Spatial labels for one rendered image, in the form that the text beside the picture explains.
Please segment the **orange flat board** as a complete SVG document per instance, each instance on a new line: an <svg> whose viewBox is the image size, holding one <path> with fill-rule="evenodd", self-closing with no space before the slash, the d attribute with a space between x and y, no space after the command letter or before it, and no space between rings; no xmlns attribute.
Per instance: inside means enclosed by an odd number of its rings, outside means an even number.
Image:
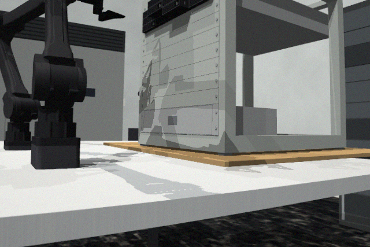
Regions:
<svg viewBox="0 0 370 247"><path fill-rule="evenodd" d="M221 167L236 167L245 165L294 163L303 161L333 160L342 158L370 157L370 149L361 149L340 154L351 148L344 149L302 149L267 154L268 152L232 153L232 156L221 156L217 152L201 150L170 148L165 146L140 146L138 142L104 142L103 145L178 158L198 163L217 165ZM266 154L266 155L265 155Z"/></svg>

